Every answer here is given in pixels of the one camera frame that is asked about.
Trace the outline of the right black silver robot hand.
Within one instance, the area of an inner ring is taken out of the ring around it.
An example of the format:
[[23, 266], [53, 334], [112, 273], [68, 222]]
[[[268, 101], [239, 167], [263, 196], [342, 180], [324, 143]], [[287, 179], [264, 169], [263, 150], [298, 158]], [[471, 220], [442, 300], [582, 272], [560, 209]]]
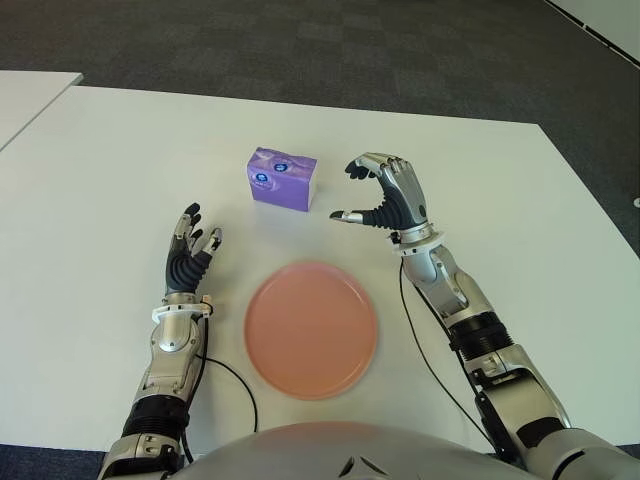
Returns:
[[428, 222], [426, 200], [410, 162], [382, 153], [364, 153], [345, 168], [351, 180], [375, 178], [382, 190], [379, 206], [369, 210], [338, 210], [331, 220], [403, 231]]

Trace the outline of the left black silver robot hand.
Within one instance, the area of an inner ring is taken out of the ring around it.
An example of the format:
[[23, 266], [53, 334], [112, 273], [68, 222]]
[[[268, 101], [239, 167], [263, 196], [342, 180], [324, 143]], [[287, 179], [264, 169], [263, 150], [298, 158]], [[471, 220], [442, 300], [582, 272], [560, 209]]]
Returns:
[[200, 205], [189, 205], [173, 231], [165, 264], [165, 294], [195, 294], [215, 253], [222, 245], [223, 231], [214, 228], [200, 249], [196, 249], [204, 231], [196, 229], [201, 220]]

